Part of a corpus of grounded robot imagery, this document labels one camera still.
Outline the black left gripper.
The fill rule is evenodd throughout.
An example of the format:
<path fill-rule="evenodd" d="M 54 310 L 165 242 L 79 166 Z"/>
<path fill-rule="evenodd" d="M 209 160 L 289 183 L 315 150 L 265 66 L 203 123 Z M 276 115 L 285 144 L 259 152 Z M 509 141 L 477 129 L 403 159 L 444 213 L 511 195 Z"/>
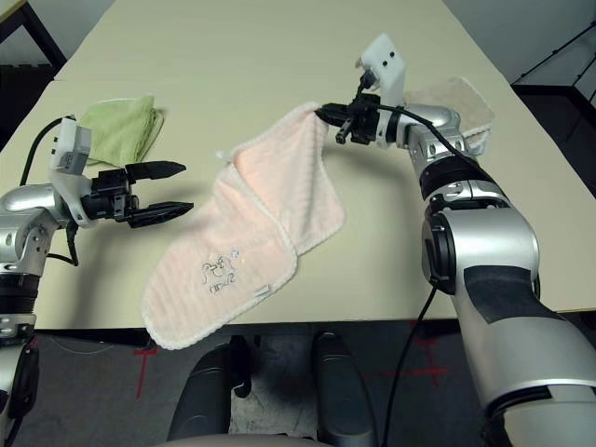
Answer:
<path fill-rule="evenodd" d="M 194 204 L 168 201 L 137 209 L 139 200 L 132 194 L 131 186 L 140 180 L 165 179 L 183 171 L 185 165 L 173 161 L 149 161 L 127 164 L 124 169 L 101 170 L 91 180 L 90 193 L 81 198 L 81 204 L 91 220 L 128 222 L 131 228 L 162 224 L 183 216 Z"/>

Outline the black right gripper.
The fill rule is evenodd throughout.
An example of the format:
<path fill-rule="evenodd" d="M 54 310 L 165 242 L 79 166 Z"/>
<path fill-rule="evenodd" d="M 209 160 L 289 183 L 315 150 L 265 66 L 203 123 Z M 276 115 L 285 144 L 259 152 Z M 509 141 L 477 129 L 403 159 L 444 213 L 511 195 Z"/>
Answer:
<path fill-rule="evenodd" d="M 376 141 L 380 100 L 376 94 L 360 93 L 350 104 L 329 102 L 318 109 L 318 118 L 328 125 L 338 125 L 337 143 L 345 144 L 350 137 L 351 142 L 369 144 Z"/>

